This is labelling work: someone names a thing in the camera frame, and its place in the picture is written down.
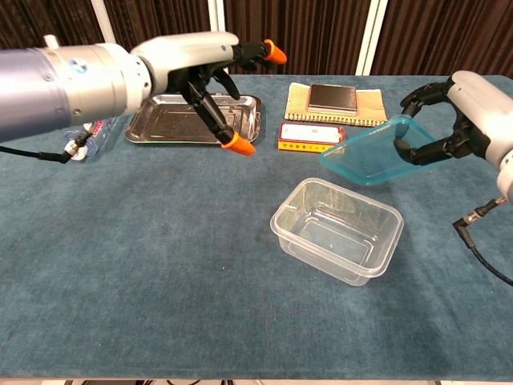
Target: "notebook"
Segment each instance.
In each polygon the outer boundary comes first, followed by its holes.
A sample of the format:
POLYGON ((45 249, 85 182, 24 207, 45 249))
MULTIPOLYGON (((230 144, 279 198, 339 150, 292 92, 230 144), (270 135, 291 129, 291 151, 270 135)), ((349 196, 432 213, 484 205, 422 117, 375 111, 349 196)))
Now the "notebook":
POLYGON ((312 84, 308 111, 355 116, 357 113, 356 87, 312 84))
POLYGON ((380 90, 356 90, 357 114, 354 116, 308 111, 309 93, 310 86, 299 83, 290 84, 289 98, 285 109, 287 120, 340 123, 365 127, 378 126, 388 120, 380 90))

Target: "dark curtain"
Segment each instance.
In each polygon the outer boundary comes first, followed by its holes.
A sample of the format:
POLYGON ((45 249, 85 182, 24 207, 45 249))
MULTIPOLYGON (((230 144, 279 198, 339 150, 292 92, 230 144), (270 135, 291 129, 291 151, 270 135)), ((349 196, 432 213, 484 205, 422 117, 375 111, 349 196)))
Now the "dark curtain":
MULTIPOLYGON (((224 0, 226 29, 241 41, 272 39, 289 57, 277 71, 354 75, 370 0, 224 0)), ((244 73, 241 69, 230 72, 244 73)))
POLYGON ((163 34, 210 30, 208 0, 105 0, 116 42, 130 50, 163 34))
POLYGON ((0 0, 0 49, 44 47, 43 35, 61 45, 102 43, 91 0, 0 0))
POLYGON ((512 0, 389 0, 373 75, 513 76, 512 0))

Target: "stainless steel tray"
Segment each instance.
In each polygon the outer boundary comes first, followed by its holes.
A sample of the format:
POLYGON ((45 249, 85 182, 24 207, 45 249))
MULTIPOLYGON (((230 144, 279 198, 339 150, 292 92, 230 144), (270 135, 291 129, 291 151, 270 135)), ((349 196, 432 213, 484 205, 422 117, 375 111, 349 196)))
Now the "stainless steel tray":
MULTIPOLYGON (((212 98, 240 136, 250 142, 258 137, 261 101, 257 97, 241 95, 234 100, 230 95, 213 94, 212 98)), ((134 143, 220 144, 181 95, 158 95, 148 100, 132 118, 125 136, 134 143)))

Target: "plastic water bottle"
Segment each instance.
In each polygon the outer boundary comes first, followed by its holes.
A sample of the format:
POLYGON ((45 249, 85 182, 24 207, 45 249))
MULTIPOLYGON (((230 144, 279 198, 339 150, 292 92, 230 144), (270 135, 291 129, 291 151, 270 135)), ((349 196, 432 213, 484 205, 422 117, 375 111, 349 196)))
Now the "plastic water bottle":
POLYGON ((94 156, 98 153, 105 143, 109 132, 112 130, 114 123, 115 118, 109 118, 94 123, 85 123, 82 126, 73 127, 70 131, 66 132, 66 134, 64 134, 66 145, 75 141, 75 139, 84 135, 86 132, 92 132, 91 137, 87 139, 86 145, 81 147, 71 159, 83 160, 86 156, 94 156))

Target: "orange gripper fingertip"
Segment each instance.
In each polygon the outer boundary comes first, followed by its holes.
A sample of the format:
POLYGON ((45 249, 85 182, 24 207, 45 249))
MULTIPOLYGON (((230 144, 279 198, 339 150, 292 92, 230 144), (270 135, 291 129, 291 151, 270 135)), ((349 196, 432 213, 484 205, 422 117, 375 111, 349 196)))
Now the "orange gripper fingertip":
POLYGON ((251 143, 249 143, 246 139, 240 137, 239 133, 236 132, 233 135, 232 140, 230 140, 226 144, 221 145, 225 150, 232 150, 237 154, 251 156, 255 153, 255 148, 251 143))
POLYGON ((269 53, 264 57, 264 60, 268 60, 269 62, 273 62, 275 64, 285 64, 287 63, 287 55, 280 48, 276 47, 273 41, 270 38, 264 40, 265 44, 268 44, 270 47, 269 53))

